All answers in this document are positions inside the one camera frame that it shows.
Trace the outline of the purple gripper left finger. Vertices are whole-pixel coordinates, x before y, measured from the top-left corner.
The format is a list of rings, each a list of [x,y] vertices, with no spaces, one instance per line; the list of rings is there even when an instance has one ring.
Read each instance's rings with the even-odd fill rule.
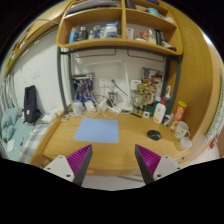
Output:
[[[92,155],[92,145],[87,145],[66,157],[68,164],[74,173],[73,182],[75,184],[79,186],[82,185]]]

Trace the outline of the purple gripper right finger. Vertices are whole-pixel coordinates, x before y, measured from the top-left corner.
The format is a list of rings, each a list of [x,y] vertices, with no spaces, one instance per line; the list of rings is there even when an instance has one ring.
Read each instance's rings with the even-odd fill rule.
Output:
[[[140,145],[135,145],[135,157],[137,159],[144,183],[146,185],[152,183],[154,181],[154,172],[161,160],[161,157]]]

